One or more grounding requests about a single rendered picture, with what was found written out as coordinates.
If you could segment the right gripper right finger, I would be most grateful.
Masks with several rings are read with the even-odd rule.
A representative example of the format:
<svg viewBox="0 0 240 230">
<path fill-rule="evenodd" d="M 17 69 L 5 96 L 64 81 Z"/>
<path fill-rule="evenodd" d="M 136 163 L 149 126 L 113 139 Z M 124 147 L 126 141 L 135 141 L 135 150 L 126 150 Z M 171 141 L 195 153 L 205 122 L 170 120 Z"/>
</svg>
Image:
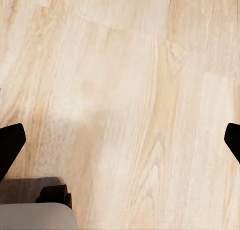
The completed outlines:
<svg viewBox="0 0 240 230">
<path fill-rule="evenodd" d="M 240 163 L 240 125 L 229 123 L 225 131 L 224 140 Z"/>
</svg>

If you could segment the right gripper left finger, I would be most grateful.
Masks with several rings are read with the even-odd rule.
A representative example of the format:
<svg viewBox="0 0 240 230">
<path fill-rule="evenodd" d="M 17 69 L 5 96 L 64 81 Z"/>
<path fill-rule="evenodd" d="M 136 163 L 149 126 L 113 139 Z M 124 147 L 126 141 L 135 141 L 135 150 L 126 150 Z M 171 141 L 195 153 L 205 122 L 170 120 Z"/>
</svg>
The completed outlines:
<svg viewBox="0 0 240 230">
<path fill-rule="evenodd" d="M 26 134 L 22 123 L 0 128 L 0 183 L 25 143 Z"/>
</svg>

